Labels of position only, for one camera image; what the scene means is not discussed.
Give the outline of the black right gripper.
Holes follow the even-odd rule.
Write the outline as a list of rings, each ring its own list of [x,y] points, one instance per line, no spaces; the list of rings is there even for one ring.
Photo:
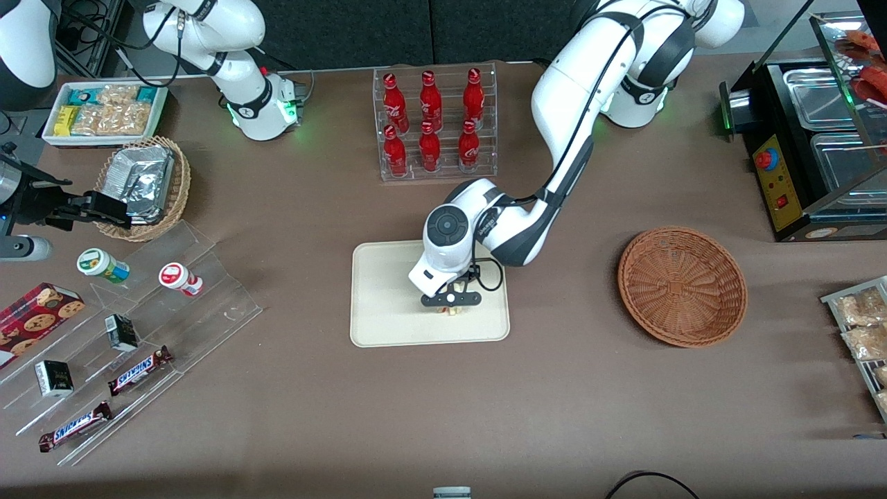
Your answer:
[[[72,197],[63,189],[70,184],[71,180],[59,180],[25,162],[2,161],[2,222],[61,231],[72,231],[76,222],[131,228],[126,202],[98,191]],[[67,205],[73,208],[61,208]],[[123,218],[108,214],[123,214]]]

